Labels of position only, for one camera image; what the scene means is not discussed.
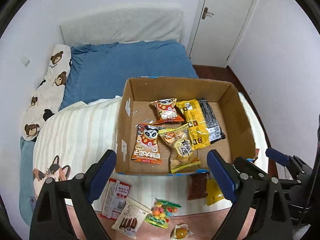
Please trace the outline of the small yellow snack bag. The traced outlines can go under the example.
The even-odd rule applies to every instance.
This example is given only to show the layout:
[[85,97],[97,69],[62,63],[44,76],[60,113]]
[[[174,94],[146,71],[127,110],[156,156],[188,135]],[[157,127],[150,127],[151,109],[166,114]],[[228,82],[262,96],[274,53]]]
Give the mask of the small yellow snack bag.
[[224,199],[224,195],[214,178],[207,179],[206,191],[207,191],[206,203],[208,206],[211,206],[214,203]]

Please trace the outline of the dark red jerky packet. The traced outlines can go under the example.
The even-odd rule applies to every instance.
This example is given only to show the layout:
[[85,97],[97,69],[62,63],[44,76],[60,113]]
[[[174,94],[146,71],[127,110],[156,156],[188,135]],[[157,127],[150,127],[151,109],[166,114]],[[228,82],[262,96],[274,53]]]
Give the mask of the dark red jerky packet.
[[188,179],[188,200],[196,200],[206,198],[207,194],[207,180],[209,173],[192,174]]

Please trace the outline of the red white snack packet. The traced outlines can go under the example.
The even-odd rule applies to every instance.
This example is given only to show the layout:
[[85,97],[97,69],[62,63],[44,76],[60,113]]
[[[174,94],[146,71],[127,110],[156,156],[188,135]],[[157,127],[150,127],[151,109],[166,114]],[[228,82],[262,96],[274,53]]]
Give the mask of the red white snack packet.
[[101,217],[117,220],[125,206],[130,188],[129,184],[110,178]]

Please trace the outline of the Franzzi chocolate cookie pack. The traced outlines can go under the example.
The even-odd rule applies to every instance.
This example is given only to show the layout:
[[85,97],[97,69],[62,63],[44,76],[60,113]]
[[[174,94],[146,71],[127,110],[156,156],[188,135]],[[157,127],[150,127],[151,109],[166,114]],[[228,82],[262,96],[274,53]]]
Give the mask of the Franzzi chocolate cookie pack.
[[127,197],[125,200],[125,206],[119,215],[116,222],[112,225],[112,229],[130,237],[136,239],[136,233],[147,215],[152,211],[137,202],[136,200]]

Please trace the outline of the colourful candy bag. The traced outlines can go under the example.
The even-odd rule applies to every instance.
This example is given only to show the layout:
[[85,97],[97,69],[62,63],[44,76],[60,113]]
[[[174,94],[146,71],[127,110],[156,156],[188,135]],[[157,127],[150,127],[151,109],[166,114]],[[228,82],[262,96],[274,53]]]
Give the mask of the colourful candy bag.
[[151,214],[147,215],[144,221],[153,226],[167,229],[170,217],[176,215],[180,208],[180,204],[156,198],[151,209]]

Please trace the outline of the yellow black snack pack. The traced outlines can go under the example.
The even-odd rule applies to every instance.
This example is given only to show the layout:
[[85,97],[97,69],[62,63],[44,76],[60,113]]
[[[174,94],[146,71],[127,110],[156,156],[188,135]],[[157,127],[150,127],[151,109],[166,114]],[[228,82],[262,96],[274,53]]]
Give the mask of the yellow black snack pack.
[[179,101],[176,106],[188,124],[193,151],[226,138],[206,98]]

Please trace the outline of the clear yellow pastry bag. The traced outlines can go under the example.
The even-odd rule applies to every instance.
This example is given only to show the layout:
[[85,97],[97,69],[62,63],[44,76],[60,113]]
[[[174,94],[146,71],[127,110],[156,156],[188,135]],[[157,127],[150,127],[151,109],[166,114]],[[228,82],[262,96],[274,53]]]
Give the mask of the clear yellow pastry bag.
[[170,148],[170,171],[176,173],[185,168],[200,165],[201,161],[192,149],[188,124],[159,131],[159,136]]

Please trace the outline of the striped cat print blanket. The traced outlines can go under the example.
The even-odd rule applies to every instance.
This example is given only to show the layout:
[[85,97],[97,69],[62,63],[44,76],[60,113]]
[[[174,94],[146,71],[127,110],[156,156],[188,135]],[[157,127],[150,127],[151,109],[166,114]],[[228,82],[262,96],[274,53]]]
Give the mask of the striped cat print blanket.
[[[74,103],[50,117],[41,128],[33,149],[33,184],[36,196],[47,178],[71,179],[86,172],[111,149],[118,160],[131,163],[134,141],[120,140],[117,134],[121,98],[101,99],[92,103]],[[205,200],[190,200],[191,171],[170,172],[170,148],[158,142],[162,163],[138,163],[138,172],[113,172],[112,178],[130,185],[129,196],[145,205],[164,199],[181,205],[180,215],[213,212],[230,207],[221,200],[207,205]]]

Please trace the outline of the cardboard box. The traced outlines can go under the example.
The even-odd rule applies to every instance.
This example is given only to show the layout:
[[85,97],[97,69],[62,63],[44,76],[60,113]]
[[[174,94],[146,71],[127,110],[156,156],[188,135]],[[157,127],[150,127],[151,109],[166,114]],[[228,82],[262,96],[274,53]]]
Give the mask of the cardboard box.
[[206,98],[225,134],[225,139],[195,152],[201,164],[176,174],[208,172],[207,154],[217,150],[224,161],[233,163],[237,157],[255,158],[255,142],[247,114],[236,87],[225,81],[178,77],[130,78],[125,83],[117,122],[116,172],[125,175],[169,176],[170,148],[162,139],[158,145],[162,163],[157,165],[133,161],[137,125],[153,125],[158,115],[150,102],[177,98],[178,101]]

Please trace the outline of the panda snack bag upper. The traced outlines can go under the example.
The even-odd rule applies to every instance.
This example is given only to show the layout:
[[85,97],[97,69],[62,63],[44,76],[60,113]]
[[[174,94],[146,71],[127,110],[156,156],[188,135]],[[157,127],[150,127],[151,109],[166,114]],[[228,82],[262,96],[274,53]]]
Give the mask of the panda snack bag upper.
[[184,122],[184,119],[176,111],[176,98],[160,99],[150,103],[155,107],[159,119],[155,124],[163,124],[166,122]]

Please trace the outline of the panda snack bag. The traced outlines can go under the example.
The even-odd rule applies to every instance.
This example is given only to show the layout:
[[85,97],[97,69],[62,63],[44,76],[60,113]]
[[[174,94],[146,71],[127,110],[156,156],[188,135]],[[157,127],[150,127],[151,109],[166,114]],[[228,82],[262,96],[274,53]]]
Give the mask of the panda snack bag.
[[162,163],[161,153],[158,146],[159,131],[164,126],[153,126],[140,123],[137,125],[137,137],[131,155],[131,160],[139,163],[160,165]]
[[163,124],[166,122],[184,122],[184,119],[176,111],[176,98],[160,99],[150,103],[155,107],[159,119],[155,124]]

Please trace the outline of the panda snack bag lower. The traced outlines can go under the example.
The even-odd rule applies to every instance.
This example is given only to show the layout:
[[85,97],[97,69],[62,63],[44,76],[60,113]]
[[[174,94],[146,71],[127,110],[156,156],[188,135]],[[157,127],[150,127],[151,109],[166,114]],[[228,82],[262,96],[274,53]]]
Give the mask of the panda snack bag lower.
[[137,125],[137,137],[131,155],[131,160],[139,163],[160,165],[162,163],[161,153],[158,146],[159,131],[164,126],[153,126],[140,123]]

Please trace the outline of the bear print pillow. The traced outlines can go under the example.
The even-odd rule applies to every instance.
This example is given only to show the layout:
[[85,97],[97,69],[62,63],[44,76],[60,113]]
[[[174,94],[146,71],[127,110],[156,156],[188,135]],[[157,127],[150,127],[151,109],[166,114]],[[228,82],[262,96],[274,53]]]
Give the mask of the bear print pillow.
[[46,120],[58,112],[71,65],[71,48],[58,44],[49,57],[47,73],[32,94],[30,106],[23,114],[22,137],[24,140],[34,140]]

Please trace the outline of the blue bed sheet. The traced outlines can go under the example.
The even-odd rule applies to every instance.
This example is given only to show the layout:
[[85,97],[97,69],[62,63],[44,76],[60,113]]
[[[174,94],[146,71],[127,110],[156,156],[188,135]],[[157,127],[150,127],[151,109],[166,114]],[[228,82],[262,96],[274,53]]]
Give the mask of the blue bed sheet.
[[[80,101],[121,98],[126,81],[132,77],[197,77],[184,46],[176,41],[86,44],[70,48],[71,71],[58,112]],[[23,137],[20,140],[20,213],[26,224],[31,223],[33,205],[38,198],[31,188],[36,140],[37,137],[32,141]]]

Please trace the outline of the white door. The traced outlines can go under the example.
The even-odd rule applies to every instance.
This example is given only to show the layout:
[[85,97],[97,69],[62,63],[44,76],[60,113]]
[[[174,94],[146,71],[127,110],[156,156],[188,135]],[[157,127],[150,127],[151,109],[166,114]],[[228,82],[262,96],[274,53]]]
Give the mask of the white door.
[[[199,0],[187,52],[193,65],[226,67],[257,0]],[[201,18],[205,7],[214,16]]]

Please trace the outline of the grey padded headboard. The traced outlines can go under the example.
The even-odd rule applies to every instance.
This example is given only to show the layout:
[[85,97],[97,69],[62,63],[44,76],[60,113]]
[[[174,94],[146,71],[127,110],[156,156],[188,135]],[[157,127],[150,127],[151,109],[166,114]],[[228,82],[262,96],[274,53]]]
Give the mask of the grey padded headboard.
[[70,47],[85,44],[182,42],[184,14],[180,8],[160,5],[122,7],[90,13],[60,24]]

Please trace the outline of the wall socket by bed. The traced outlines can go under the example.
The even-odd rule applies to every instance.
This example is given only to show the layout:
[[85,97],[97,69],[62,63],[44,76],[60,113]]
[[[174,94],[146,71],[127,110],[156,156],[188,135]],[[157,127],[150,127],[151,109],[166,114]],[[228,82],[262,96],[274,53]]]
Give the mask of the wall socket by bed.
[[25,56],[25,55],[22,55],[22,56],[21,56],[20,61],[21,61],[21,63],[22,63],[25,67],[27,67],[28,64],[30,63],[29,58],[28,58],[27,56]]

